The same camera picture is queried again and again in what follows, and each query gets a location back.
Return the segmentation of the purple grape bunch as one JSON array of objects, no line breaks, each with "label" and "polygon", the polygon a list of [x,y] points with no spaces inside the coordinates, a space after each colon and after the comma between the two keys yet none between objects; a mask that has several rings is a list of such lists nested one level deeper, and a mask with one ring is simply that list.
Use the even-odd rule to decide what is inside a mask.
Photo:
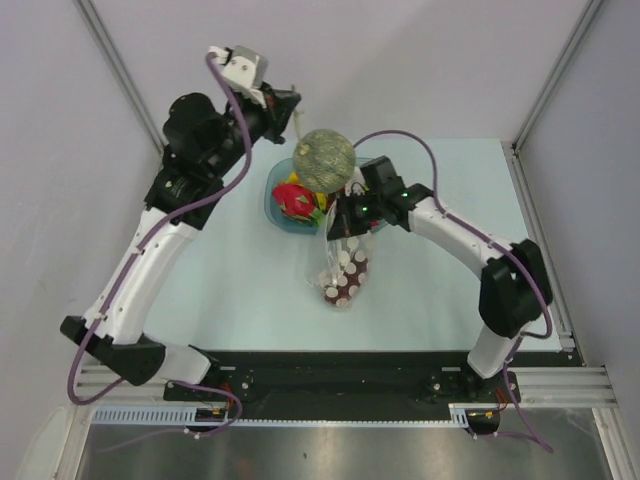
[{"label": "purple grape bunch", "polygon": [[324,300],[336,308],[350,305],[369,276],[369,257],[357,250],[345,265],[325,270],[319,275]]}]

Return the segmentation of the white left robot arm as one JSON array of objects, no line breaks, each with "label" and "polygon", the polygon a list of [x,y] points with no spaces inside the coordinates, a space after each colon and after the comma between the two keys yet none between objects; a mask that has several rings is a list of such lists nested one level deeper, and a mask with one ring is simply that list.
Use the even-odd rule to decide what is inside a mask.
[{"label": "white left robot arm", "polygon": [[178,98],[163,126],[162,168],[145,197],[139,225],[123,259],[96,302],[66,317],[61,333],[132,385],[154,377],[186,382],[197,398],[214,397],[221,376],[192,346],[163,344],[144,333],[149,310],[176,260],[203,229],[224,176],[260,139],[283,143],[301,100],[293,90],[260,89],[265,105],[236,93],[224,110],[202,93]]}]

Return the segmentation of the clear patterned zip bag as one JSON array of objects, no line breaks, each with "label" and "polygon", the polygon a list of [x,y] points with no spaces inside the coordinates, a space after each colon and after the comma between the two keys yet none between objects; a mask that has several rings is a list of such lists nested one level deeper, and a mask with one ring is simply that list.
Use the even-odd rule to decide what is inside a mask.
[{"label": "clear patterned zip bag", "polygon": [[308,249],[305,280],[330,307],[347,309],[369,278],[374,235],[328,240],[330,228],[337,225],[332,206]]}]

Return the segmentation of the green netted melon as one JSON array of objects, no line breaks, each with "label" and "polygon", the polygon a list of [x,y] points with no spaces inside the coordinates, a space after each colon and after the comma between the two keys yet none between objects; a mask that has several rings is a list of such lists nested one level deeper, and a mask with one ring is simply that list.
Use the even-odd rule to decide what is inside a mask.
[{"label": "green netted melon", "polygon": [[333,129],[304,132],[294,117],[297,143],[293,151],[293,171],[301,184],[313,192],[332,194],[350,180],[356,167],[353,144]]}]

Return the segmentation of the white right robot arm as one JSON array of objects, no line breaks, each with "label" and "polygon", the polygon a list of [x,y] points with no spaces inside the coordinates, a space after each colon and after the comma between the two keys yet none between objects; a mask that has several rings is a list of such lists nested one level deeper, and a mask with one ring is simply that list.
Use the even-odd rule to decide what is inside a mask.
[{"label": "white right robot arm", "polygon": [[553,329],[553,292],[539,246],[530,239],[508,243],[481,231],[445,208],[434,190],[420,183],[405,185],[385,156],[356,171],[365,189],[336,197],[326,239],[356,237],[384,221],[434,242],[479,279],[478,311],[484,326],[467,356],[471,370],[461,376],[461,388],[473,401],[486,400],[528,325],[543,317],[547,330]]}]

